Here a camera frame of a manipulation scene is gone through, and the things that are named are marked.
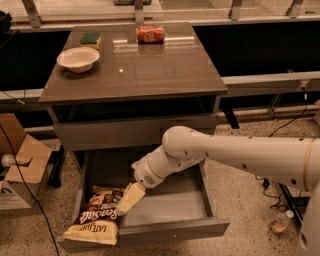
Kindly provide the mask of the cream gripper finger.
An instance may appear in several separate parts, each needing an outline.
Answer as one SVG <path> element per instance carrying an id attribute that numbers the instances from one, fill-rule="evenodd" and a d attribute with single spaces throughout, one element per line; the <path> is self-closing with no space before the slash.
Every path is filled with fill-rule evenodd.
<path id="1" fill-rule="evenodd" d="M 116 206 L 116 214 L 118 216 L 123 216 L 128 213 L 129 210 L 143 198 L 145 190 L 146 188 L 138 182 L 130 183 L 126 187 L 123 197 Z"/>

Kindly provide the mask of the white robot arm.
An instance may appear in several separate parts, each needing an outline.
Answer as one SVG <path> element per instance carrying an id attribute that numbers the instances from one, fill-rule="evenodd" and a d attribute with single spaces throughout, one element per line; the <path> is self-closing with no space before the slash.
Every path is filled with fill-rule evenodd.
<path id="1" fill-rule="evenodd" d="M 157 149 L 133 164 L 135 182 L 125 189 L 116 213 L 125 215 L 146 189 L 205 159 L 309 192 L 296 256 L 320 255 L 320 139 L 219 136 L 171 127 Z"/>

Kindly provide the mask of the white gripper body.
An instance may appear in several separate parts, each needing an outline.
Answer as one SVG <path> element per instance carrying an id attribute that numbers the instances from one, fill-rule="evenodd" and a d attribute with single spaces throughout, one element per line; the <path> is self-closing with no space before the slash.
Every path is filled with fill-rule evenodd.
<path id="1" fill-rule="evenodd" d="M 144 156 L 131 167 L 134 170 L 134 179 L 145 188 L 155 188 L 166 177 L 167 165 L 158 158 Z"/>

